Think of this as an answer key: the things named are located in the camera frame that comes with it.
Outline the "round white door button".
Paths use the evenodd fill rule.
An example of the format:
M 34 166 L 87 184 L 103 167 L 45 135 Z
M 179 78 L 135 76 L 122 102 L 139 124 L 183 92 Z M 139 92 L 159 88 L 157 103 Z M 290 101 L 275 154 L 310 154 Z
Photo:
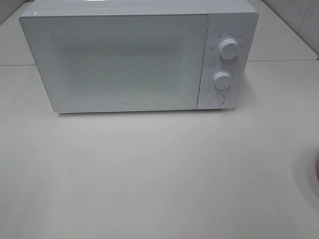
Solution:
M 212 106 L 219 107 L 225 102 L 225 97 L 222 94 L 215 94 L 209 99 Z

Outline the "lower white timer knob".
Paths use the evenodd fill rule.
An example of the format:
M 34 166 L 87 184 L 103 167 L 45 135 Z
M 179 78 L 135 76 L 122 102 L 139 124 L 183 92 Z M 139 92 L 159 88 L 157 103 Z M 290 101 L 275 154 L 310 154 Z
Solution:
M 224 90 L 231 86 L 232 78 L 227 71 L 219 71 L 213 76 L 213 81 L 215 88 Z

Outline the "white microwave oven body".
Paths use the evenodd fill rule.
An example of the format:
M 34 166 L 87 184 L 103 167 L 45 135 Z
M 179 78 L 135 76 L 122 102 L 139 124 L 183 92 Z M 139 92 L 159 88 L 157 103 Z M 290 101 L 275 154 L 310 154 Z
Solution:
M 20 16 L 143 16 L 194 15 L 208 16 L 197 106 L 193 110 L 231 109 L 235 107 L 243 80 L 259 13 L 246 0 L 36 0 Z M 236 58 L 225 60 L 218 45 L 224 38 L 233 37 L 240 43 Z M 215 88 L 213 76 L 227 71 L 231 86 Z M 222 94 L 225 102 L 212 106 L 209 99 Z

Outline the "white microwave door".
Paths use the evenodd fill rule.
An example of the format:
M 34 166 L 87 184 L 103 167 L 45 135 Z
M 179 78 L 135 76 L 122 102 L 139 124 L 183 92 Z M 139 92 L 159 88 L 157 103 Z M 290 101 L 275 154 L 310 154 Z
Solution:
M 22 17 L 57 113 L 193 110 L 208 16 Z

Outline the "upper white power knob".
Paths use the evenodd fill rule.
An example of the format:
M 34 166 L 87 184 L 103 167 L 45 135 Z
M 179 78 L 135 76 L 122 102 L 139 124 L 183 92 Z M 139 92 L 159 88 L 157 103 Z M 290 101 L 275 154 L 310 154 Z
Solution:
M 224 38 L 218 45 L 219 54 L 225 60 L 232 60 L 237 57 L 240 43 L 233 37 Z

